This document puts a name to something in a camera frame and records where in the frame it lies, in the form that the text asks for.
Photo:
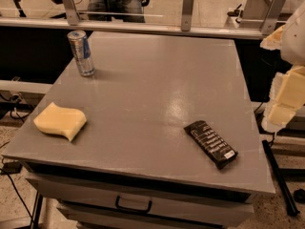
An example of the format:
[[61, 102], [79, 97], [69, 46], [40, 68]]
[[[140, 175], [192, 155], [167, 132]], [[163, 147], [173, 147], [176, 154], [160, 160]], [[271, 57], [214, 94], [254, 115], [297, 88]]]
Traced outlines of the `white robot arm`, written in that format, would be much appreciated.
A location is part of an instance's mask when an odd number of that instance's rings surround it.
[[264, 131], [277, 133], [305, 104], [305, 2], [260, 47], [280, 50], [281, 59], [292, 65], [286, 73], [275, 75], [261, 122]]

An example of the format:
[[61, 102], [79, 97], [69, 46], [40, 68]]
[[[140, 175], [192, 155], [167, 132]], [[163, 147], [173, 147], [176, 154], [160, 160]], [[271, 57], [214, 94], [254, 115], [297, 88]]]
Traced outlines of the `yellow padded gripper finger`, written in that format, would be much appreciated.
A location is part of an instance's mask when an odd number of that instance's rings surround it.
[[261, 126], [268, 133], [277, 133], [305, 104], [305, 67], [292, 66], [286, 73], [276, 73], [269, 98]]
[[282, 47], [282, 33], [283, 26], [264, 38], [260, 43], [260, 47], [269, 51], [280, 50]]

